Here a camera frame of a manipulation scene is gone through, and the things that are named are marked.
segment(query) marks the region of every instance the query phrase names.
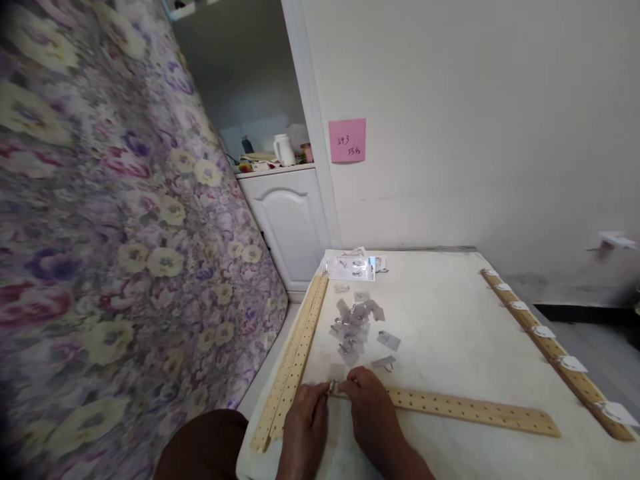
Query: purple flower pattern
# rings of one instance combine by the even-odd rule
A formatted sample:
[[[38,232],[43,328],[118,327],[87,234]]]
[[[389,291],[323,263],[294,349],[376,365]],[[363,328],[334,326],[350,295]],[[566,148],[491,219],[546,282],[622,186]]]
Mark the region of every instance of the purple flower pattern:
[[[10,448],[25,478],[150,478],[176,429],[238,406],[287,295],[160,3],[17,11],[0,43]]]

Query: person's hand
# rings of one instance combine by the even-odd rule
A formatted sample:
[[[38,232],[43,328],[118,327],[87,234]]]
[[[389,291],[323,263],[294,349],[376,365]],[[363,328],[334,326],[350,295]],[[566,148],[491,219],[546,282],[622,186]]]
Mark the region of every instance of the person's hand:
[[[285,418],[276,480],[311,480],[327,442],[328,383],[300,385]]]
[[[371,370],[356,367],[338,389],[351,400],[355,440],[387,480],[432,479],[427,464],[407,442],[384,385]]]

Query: wooden strip with holes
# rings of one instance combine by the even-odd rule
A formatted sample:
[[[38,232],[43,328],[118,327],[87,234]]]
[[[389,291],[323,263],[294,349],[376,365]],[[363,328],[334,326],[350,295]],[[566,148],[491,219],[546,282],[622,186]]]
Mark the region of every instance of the wooden strip with holes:
[[[548,413],[502,403],[471,400],[439,393],[386,387],[393,406],[429,415],[453,418],[494,427],[560,437],[561,433]],[[346,398],[343,393],[332,396]]]
[[[307,358],[309,356],[309,351],[311,350],[311,343],[313,341],[315,328],[318,324],[318,318],[320,318],[320,310],[322,309],[322,302],[325,299],[325,292],[327,291],[328,283],[329,279],[327,277],[320,278],[318,290],[313,298],[313,302],[311,303],[311,309],[307,314],[307,321],[305,323],[302,338],[300,338],[298,348],[295,352],[294,363],[289,372],[289,376],[287,377],[286,385],[283,388],[282,398],[278,404],[276,416],[273,419],[271,431],[269,432],[271,440],[282,438],[287,412],[293,403],[295,392],[298,386],[300,386],[302,375],[305,371],[305,367],[307,366]]]
[[[264,409],[262,410],[262,415],[260,416],[260,420],[258,421],[258,425],[253,434],[253,438],[251,440],[251,448],[258,453],[264,453],[269,446],[269,432],[271,431],[273,419],[275,418],[278,405],[280,404],[280,398],[282,397],[282,392],[285,388],[287,377],[289,376],[289,371],[291,370],[291,366],[293,366],[293,364],[295,363],[293,361],[295,352],[298,344],[300,343],[300,338],[302,338],[303,336],[303,331],[305,330],[306,326],[306,320],[311,310],[313,299],[316,296],[319,283],[320,278],[318,276],[314,277],[311,282],[311,286],[309,287],[309,294],[307,295],[305,304],[300,310],[298,320],[293,330],[293,335],[291,336],[291,340],[289,341],[287,349],[285,350],[285,356],[282,359],[282,363],[280,364],[280,368],[273,382],[273,386],[271,387],[271,391],[269,392],[267,402]]]
[[[629,431],[628,427],[622,423],[615,422],[608,418],[601,410],[596,406],[595,402],[606,401],[605,396],[602,394],[598,387],[582,372],[574,372],[572,370],[564,368],[560,363],[556,361],[557,357],[568,355],[567,351],[562,348],[556,339],[542,338],[531,331],[532,327],[540,325],[540,322],[535,318],[534,314],[529,310],[518,310],[511,306],[512,301],[520,301],[518,296],[512,291],[499,290],[496,285],[503,283],[498,275],[490,275],[487,269],[483,269],[481,272],[483,278],[492,287],[495,294],[500,300],[507,306],[509,312],[520,324],[520,326],[527,332],[529,338],[536,344],[540,352],[548,360],[549,364],[556,370],[560,378],[564,380],[574,395],[588,408],[591,414],[600,422],[600,425],[616,440],[621,441],[635,441],[634,436]]]

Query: clear plastic bag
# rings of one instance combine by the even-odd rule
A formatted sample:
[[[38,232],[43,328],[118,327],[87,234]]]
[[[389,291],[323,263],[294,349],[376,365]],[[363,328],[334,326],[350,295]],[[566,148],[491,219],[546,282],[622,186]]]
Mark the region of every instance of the clear plastic bag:
[[[375,257],[327,256],[323,260],[322,271],[331,280],[375,281]]]

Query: white cabinet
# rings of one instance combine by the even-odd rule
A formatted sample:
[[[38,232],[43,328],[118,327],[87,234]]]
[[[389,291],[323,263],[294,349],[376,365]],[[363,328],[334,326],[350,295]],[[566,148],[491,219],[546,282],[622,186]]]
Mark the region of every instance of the white cabinet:
[[[238,180],[290,291],[306,291],[329,247],[315,169]]]

